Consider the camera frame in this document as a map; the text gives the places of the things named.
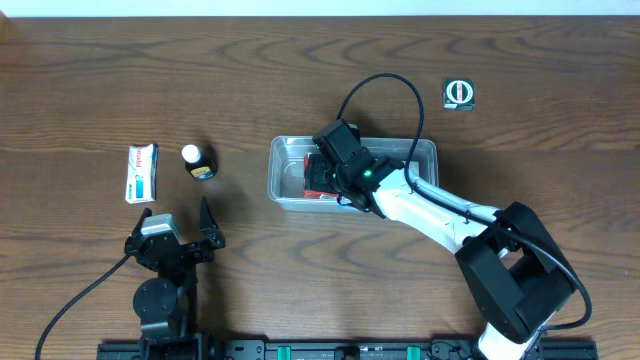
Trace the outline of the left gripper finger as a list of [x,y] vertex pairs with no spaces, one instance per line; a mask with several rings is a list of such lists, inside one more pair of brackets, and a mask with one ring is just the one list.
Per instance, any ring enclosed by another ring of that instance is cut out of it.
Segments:
[[132,235],[141,235],[141,229],[143,227],[144,221],[146,218],[150,217],[152,215],[152,210],[150,208],[145,208],[137,222],[137,224],[135,225],[134,229],[132,230],[131,234]]
[[217,238],[219,235],[219,227],[211,215],[209,204],[205,196],[201,198],[200,203],[199,231],[206,238]]

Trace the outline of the green box round logo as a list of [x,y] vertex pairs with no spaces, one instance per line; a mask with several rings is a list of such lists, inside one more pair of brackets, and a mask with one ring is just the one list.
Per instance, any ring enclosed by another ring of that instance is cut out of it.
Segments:
[[472,111],[475,108],[475,87],[471,80],[445,79],[442,89],[445,110]]

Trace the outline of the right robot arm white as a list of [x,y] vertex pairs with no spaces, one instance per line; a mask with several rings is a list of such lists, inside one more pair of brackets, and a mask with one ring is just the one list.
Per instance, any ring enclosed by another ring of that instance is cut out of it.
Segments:
[[550,319],[581,290],[575,271],[535,212],[466,201],[420,179],[403,161],[350,151],[308,154],[304,191],[403,223],[451,252],[487,325],[475,352],[522,359]]

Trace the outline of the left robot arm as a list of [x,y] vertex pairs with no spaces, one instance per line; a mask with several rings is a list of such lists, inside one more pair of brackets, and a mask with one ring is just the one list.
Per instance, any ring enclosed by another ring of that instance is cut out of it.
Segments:
[[213,261],[214,252],[226,243],[206,198],[201,199],[199,231],[202,240],[182,244],[172,215],[153,215],[145,209],[125,242],[125,253],[156,274],[133,297],[143,359],[207,359],[210,355],[209,336],[196,325],[196,266]]

